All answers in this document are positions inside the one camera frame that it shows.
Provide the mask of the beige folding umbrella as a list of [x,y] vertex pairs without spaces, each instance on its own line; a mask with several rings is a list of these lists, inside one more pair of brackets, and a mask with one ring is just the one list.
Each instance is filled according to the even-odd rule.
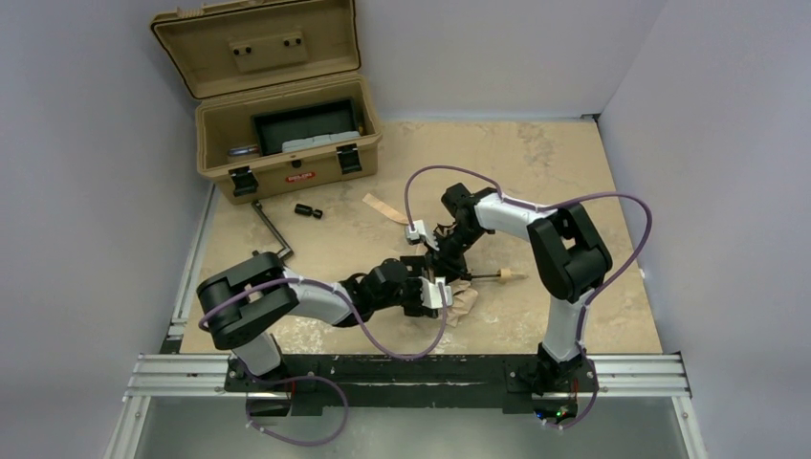
[[[391,220],[401,226],[408,226],[408,220],[402,212],[383,202],[371,193],[367,193],[362,198],[362,201],[378,211],[388,220]],[[528,275],[526,273],[517,272],[509,268],[501,268],[495,273],[472,274],[470,277],[451,281],[449,285],[453,295],[453,303],[449,308],[448,325],[451,327],[456,327],[459,318],[467,315],[473,308],[477,298],[479,297],[479,292],[472,286],[474,282],[495,282],[499,284],[506,284],[527,278]]]

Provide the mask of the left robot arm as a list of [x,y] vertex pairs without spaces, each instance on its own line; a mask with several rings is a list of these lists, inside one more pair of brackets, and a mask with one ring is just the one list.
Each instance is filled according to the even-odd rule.
[[364,328],[387,308],[400,307],[410,317],[446,318],[452,304],[444,278],[421,276],[400,259],[329,283],[295,273],[272,252],[204,280],[196,294],[204,313],[198,326],[215,348],[232,352],[249,374],[266,381],[284,376],[280,347],[268,331],[285,316]]

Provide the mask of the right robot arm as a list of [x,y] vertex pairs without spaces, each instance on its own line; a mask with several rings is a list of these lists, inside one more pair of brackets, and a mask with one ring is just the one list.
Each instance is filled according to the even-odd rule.
[[503,232],[530,244],[539,278],[550,295],[534,383],[550,390],[569,382],[584,364],[587,299],[613,266],[585,208],[580,204],[544,208],[493,187],[471,192],[462,184],[449,187],[441,202],[452,223],[432,232],[418,229],[410,238],[427,246],[432,269],[446,279],[468,276],[465,253],[486,233]]

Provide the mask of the small black cylinder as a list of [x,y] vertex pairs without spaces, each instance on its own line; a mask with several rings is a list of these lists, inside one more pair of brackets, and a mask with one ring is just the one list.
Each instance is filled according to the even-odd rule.
[[294,212],[297,215],[313,217],[319,220],[323,217],[323,211],[321,209],[313,208],[304,204],[296,204]]

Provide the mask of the black hex key tool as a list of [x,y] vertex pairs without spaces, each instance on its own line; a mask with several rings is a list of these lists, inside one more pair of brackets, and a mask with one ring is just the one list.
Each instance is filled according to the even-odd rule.
[[266,227],[266,229],[270,232],[276,242],[280,245],[280,250],[277,251],[275,254],[277,257],[282,260],[286,261],[291,258],[295,253],[287,241],[287,239],[281,234],[275,224],[271,221],[268,215],[264,212],[262,204],[258,200],[254,200],[251,202],[251,208],[262,222],[262,224]]

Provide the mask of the grey box in case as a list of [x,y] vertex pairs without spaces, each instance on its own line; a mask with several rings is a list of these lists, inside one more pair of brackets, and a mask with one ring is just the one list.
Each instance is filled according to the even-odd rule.
[[337,134],[324,134],[303,139],[286,141],[281,146],[282,153],[305,150],[323,145],[354,140],[361,136],[359,131],[345,131]]

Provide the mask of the black tray in case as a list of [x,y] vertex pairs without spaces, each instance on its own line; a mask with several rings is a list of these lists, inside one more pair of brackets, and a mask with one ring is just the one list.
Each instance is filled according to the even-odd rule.
[[356,131],[359,126],[351,98],[260,113],[251,123],[263,156],[281,153],[285,142]]

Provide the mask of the metal can in case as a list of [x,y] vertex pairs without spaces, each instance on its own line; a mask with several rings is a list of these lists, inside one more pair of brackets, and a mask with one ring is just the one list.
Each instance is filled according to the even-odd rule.
[[234,147],[228,150],[229,157],[246,157],[250,155],[260,155],[261,150],[258,145],[245,145]]

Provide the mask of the tan hard case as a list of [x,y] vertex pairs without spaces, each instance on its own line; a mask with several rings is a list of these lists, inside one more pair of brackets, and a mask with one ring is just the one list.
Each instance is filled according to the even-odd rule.
[[[381,123],[352,1],[233,1],[157,14],[150,29],[197,101],[197,169],[233,205],[374,175]],[[251,117],[351,98],[361,136],[270,156]]]

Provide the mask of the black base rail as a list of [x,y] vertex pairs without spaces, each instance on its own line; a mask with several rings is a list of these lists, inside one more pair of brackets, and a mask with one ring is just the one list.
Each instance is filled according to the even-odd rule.
[[258,399],[258,416],[318,416],[326,407],[498,409],[560,421],[599,388],[591,361],[557,364],[536,354],[432,355],[399,361],[381,355],[289,354],[252,377],[235,357],[223,388]]

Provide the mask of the aluminium frame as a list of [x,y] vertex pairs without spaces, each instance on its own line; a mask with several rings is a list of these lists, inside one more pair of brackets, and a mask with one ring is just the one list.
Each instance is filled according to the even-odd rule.
[[[607,247],[607,241],[598,231]],[[588,315],[629,266],[613,259]],[[542,420],[498,409],[326,407],[318,416],[258,416],[258,399],[223,388],[226,350],[213,355],[155,355],[137,361],[125,409],[107,455],[114,458],[693,458],[690,386],[677,355],[583,357],[598,390],[578,414]],[[436,354],[432,345],[399,361]]]

